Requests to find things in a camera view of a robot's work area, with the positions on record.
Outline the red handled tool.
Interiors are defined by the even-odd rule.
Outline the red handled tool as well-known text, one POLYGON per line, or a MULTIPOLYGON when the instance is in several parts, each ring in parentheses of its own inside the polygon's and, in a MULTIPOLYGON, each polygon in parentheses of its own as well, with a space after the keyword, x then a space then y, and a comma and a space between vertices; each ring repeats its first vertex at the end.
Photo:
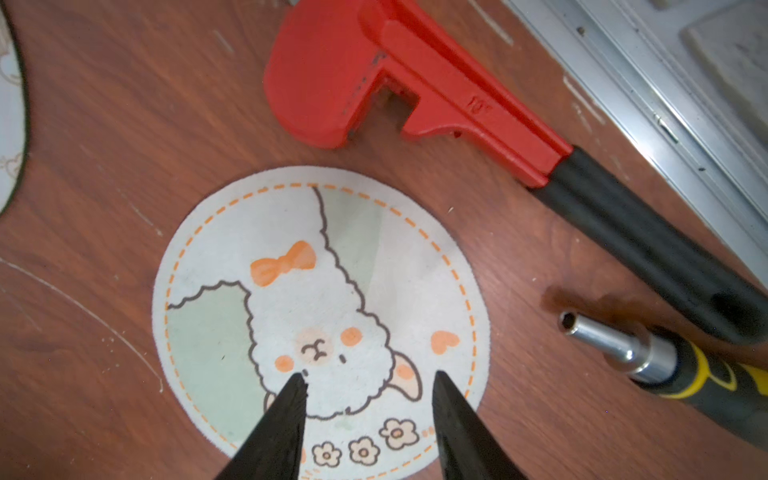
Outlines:
POLYGON ((412 102, 410 138, 465 137, 689 321, 721 340, 767 338, 767 297, 566 142, 413 1, 301 1, 265 69, 279 123, 315 147, 342 146, 388 88, 412 102))

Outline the white dog face coaster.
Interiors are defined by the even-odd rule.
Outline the white dog face coaster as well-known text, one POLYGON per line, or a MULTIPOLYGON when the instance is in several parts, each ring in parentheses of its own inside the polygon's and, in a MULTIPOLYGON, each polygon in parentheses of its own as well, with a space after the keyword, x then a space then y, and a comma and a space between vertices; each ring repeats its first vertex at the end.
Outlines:
POLYGON ((472 406, 489 379, 489 315, 457 243, 407 195, 336 168, 202 200, 162 257, 152 323, 171 390, 226 455, 305 380, 303 479, 416 474, 438 456, 436 373, 472 406))

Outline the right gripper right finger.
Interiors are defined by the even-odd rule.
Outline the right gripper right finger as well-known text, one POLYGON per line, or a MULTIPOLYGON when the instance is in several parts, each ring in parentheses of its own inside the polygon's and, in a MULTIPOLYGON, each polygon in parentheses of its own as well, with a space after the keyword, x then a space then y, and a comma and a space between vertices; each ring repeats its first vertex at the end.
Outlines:
POLYGON ((432 408, 444 479, 527 479, 445 371, 435 374, 432 408))

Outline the aluminium rail frame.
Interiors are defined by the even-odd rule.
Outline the aluminium rail frame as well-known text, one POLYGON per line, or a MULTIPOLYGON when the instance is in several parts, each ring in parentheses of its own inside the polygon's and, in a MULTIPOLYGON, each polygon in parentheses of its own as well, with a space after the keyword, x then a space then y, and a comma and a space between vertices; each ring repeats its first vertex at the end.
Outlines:
POLYGON ((511 1, 634 147, 767 277, 767 5, 511 1))

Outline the black screwdriver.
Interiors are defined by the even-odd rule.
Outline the black screwdriver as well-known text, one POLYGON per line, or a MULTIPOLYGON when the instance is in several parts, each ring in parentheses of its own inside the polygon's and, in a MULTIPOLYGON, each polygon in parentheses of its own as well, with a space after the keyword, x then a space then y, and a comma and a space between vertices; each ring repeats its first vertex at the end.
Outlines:
POLYGON ((566 336, 600 351, 642 390, 693 406, 749 444, 767 449, 767 371, 724 360, 663 328, 609 325, 581 313, 559 317, 566 336))

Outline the white butterfly coaster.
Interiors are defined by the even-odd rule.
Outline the white butterfly coaster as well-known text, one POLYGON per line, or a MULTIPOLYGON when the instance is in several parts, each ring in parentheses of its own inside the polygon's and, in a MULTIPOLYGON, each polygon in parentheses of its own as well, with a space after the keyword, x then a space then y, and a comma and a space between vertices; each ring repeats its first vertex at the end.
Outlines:
POLYGON ((5 2, 1 2, 1 213, 21 184, 29 143, 25 65, 5 2))

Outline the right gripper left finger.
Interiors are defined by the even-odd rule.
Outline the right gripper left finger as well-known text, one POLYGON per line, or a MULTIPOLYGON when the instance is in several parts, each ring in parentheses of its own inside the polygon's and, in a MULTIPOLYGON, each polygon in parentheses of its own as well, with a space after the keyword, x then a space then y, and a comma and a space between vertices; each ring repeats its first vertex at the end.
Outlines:
POLYGON ((307 384, 293 374, 216 479, 298 479, 306 402, 307 384))

